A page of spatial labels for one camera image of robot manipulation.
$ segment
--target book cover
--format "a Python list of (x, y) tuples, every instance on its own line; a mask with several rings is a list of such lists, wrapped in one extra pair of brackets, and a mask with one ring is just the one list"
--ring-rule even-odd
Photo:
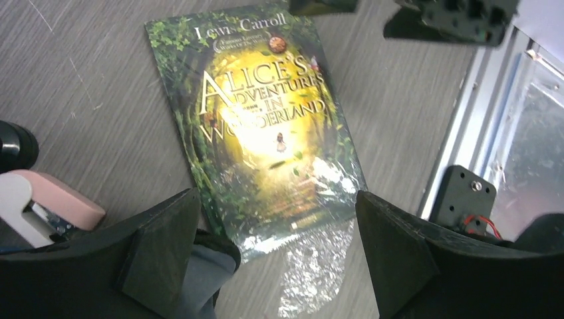
[(146, 24), (210, 227), (244, 261), (354, 217), (366, 188), (314, 23), (287, 6)]

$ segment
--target gray wooden table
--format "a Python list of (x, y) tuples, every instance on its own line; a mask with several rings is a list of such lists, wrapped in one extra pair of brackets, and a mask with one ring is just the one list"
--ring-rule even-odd
[[(108, 211), (103, 227), (191, 187), (143, 24), (259, 0), (2, 0), (0, 118), (30, 129), (50, 173)], [(473, 50), (385, 41), (397, 6), (316, 18), (369, 189), (415, 212)], [(0, 243), (22, 243), (2, 225)], [(284, 251), (244, 265), (219, 319), (276, 318)], [(358, 231), (339, 295), (300, 318), (377, 318)]]

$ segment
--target stapler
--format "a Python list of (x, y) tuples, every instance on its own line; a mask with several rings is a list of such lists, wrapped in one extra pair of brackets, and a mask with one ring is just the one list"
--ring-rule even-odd
[(24, 169), (0, 175), (0, 217), (34, 247), (91, 231), (105, 211), (61, 181)]

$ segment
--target bolt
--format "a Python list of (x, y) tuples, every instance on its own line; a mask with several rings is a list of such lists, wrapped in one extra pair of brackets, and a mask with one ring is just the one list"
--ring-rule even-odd
[(470, 184), (470, 187), (472, 188), (473, 191), (481, 191), (482, 190), (482, 183), (480, 183), (478, 181), (473, 181)]

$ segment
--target black cylinder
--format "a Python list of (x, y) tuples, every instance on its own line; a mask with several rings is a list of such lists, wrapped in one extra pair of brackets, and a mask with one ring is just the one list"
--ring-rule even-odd
[(0, 173), (29, 169), (39, 155), (35, 136), (14, 123), (0, 121)]

